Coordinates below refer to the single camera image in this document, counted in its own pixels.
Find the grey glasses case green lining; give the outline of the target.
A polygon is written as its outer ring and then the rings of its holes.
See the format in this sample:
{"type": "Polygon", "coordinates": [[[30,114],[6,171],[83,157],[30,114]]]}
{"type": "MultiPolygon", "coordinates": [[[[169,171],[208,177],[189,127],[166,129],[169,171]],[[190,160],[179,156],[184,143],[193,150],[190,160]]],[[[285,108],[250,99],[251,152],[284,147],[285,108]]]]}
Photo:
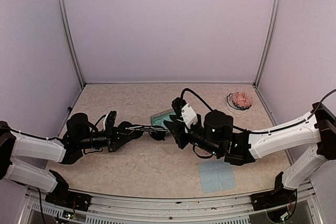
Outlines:
{"type": "Polygon", "coordinates": [[[157,114],[154,114],[150,117],[151,125],[153,126],[161,126],[164,129],[168,130],[168,128],[165,126],[164,121],[171,122],[171,115],[175,115],[175,112],[173,109],[168,109],[162,112],[159,112],[157,114]]]}

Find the blue cleaning cloth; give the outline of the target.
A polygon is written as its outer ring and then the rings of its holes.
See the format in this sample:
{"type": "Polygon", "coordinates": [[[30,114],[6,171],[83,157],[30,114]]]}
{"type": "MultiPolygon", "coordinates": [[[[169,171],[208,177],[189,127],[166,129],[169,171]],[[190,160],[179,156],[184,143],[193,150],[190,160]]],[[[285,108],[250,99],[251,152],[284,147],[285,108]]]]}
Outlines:
{"type": "Polygon", "coordinates": [[[198,163],[198,173],[202,192],[205,194],[236,188],[233,167],[222,160],[198,163]]]}

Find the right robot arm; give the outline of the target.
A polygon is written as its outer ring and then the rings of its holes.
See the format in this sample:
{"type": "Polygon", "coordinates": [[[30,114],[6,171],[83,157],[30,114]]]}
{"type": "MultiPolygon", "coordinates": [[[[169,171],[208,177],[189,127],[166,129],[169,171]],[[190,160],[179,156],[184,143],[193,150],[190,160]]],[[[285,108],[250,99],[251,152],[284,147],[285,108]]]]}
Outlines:
{"type": "Polygon", "coordinates": [[[273,205],[281,204],[289,190],[297,189],[322,164],[335,159],[335,115],[322,103],[313,104],[311,112],[290,122],[258,131],[239,129],[236,133],[233,117],[222,111],[212,110],[202,118],[188,103],[180,106],[174,102],[173,108],[176,114],[170,115],[164,125],[180,149],[191,144],[231,165],[242,166],[306,145],[295,163],[276,177],[275,188],[268,194],[273,205]]]}

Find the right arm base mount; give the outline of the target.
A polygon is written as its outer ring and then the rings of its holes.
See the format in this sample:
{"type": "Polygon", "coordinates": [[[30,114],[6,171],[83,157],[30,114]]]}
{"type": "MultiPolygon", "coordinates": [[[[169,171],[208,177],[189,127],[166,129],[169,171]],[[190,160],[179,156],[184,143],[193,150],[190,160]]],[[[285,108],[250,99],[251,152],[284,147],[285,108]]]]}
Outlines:
{"type": "Polygon", "coordinates": [[[275,178],[274,189],[262,193],[255,193],[250,196],[254,211],[273,208],[297,201],[297,189],[285,189],[283,183],[283,172],[275,178]]]}

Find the black round sunglasses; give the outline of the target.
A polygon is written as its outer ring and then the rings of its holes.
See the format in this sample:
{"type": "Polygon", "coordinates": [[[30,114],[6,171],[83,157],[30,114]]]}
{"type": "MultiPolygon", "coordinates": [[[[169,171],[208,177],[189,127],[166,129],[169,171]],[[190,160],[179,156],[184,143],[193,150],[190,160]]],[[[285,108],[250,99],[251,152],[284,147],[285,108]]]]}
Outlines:
{"type": "Polygon", "coordinates": [[[130,131],[134,139],[140,138],[144,132],[147,132],[150,137],[156,141],[164,141],[168,130],[162,126],[150,125],[133,125],[125,128],[130,131]]]}

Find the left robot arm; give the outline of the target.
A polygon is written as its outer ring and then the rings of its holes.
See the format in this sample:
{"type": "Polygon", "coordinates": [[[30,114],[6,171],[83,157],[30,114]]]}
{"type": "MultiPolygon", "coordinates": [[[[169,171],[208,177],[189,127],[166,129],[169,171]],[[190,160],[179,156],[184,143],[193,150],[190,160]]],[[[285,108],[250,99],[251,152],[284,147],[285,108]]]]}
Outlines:
{"type": "Polygon", "coordinates": [[[116,112],[104,115],[103,130],[98,130],[85,113],[76,113],[66,122],[66,133],[62,138],[40,137],[23,133],[9,127],[1,121],[1,179],[12,180],[24,185],[36,187],[66,206],[73,201],[73,193],[67,183],[54,171],[46,171],[20,160],[31,157],[72,165],[84,156],[87,150],[115,152],[120,147],[138,139],[142,133],[139,125],[124,121],[115,126],[116,112]]]}

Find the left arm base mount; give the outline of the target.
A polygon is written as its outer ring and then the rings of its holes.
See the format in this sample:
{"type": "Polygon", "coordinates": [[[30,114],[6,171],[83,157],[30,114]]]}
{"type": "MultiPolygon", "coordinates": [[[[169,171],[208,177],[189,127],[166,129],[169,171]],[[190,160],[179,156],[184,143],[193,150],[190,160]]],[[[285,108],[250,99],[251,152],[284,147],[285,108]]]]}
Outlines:
{"type": "Polygon", "coordinates": [[[56,178],[55,189],[47,193],[45,201],[57,206],[71,208],[72,210],[88,211],[92,196],[69,190],[69,184],[56,171],[49,170],[56,178]]]}

